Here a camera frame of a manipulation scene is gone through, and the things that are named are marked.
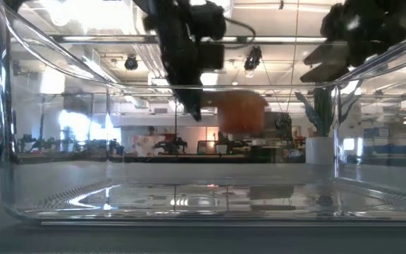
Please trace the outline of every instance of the gray table surface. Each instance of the gray table surface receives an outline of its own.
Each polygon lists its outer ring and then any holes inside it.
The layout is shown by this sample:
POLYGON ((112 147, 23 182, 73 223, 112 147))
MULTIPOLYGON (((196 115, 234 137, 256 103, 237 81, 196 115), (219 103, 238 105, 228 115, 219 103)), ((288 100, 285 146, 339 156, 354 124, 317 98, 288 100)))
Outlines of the gray table surface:
POLYGON ((406 227, 51 227, 5 214, 0 253, 406 253, 406 227))

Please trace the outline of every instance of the green plant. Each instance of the green plant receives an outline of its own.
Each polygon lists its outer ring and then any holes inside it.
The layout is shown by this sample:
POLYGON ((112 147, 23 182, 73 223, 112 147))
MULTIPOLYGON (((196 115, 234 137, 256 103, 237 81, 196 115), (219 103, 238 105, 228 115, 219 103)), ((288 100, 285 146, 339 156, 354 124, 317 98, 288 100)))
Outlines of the green plant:
MULTIPOLYGON (((338 111, 340 112, 338 121, 339 124, 346 120, 353 104, 359 99, 359 96, 355 95, 355 90, 361 86, 361 82, 358 82, 355 89, 343 100, 343 102, 338 103, 338 111), (343 107, 348 104, 347 111, 342 114, 343 107)), ((328 137, 330 133, 330 127, 333 123, 335 116, 335 98, 332 96, 334 86, 331 87, 316 87, 313 90, 314 95, 314 106, 312 106, 307 98, 301 92, 295 92, 296 98, 304 104, 305 114, 308 120, 316 126, 317 135, 319 137, 328 137)))

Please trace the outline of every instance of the white pot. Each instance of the white pot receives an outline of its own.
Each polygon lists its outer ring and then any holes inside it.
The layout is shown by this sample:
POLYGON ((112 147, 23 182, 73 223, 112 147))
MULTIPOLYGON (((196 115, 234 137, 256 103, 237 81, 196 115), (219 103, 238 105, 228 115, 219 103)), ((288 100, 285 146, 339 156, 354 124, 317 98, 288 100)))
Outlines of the white pot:
POLYGON ((305 141, 305 158, 307 163, 333 165, 335 162, 333 146, 333 138, 307 138, 305 141))

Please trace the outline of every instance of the potted plant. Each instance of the potted plant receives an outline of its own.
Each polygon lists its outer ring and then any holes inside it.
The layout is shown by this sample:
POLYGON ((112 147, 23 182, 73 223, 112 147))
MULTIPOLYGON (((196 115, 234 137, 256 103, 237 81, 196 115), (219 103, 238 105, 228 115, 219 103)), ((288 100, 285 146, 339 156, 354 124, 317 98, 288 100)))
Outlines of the potted plant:
POLYGON ((340 125, 347 118, 349 111, 359 96, 355 95, 356 88, 343 100, 342 103, 335 104, 335 96, 332 96, 334 86, 314 88, 314 106, 312 106, 301 92, 296 92, 296 98, 304 104, 305 113, 308 120, 316 126, 316 137, 310 137, 305 142, 305 157, 308 164, 333 164, 334 163, 334 141, 329 137, 331 125, 335 116, 335 106, 340 112, 338 124, 340 125), (347 110, 343 114, 343 107, 347 105, 347 110))

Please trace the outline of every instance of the red object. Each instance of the red object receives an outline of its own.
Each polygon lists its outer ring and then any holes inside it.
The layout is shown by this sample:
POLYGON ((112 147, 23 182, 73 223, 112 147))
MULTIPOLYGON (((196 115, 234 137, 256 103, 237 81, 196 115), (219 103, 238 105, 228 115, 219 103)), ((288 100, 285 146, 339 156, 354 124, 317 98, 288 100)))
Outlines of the red object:
POLYGON ((173 138, 175 137, 175 133, 169 134, 169 133, 165 133, 165 134, 161 134, 164 135, 166 138, 164 141, 172 141, 173 138))

